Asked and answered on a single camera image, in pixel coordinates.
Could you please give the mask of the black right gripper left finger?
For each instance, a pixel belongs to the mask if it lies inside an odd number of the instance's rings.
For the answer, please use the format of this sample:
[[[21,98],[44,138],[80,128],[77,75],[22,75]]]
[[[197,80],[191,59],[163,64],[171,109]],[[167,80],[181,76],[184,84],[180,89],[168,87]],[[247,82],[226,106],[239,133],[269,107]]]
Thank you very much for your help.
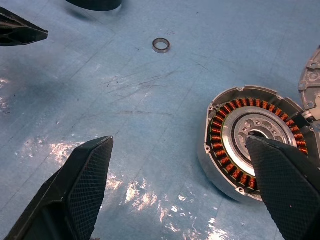
[[[38,190],[7,240],[89,240],[95,229],[114,146],[104,136],[76,147]]]

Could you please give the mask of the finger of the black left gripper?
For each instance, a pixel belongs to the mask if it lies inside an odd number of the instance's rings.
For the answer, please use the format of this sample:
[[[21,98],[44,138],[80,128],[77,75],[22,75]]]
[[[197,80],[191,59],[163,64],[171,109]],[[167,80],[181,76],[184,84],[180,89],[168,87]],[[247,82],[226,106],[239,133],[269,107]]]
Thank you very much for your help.
[[[49,32],[23,19],[13,12],[0,8],[0,46],[25,46],[46,40]]]

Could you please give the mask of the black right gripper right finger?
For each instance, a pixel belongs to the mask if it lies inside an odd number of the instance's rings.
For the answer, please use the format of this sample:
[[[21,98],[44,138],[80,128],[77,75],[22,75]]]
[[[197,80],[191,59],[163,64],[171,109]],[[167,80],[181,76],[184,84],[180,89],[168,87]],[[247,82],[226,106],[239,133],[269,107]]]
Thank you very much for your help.
[[[320,170],[298,148],[249,136],[246,147],[262,200],[286,240],[320,238]]]

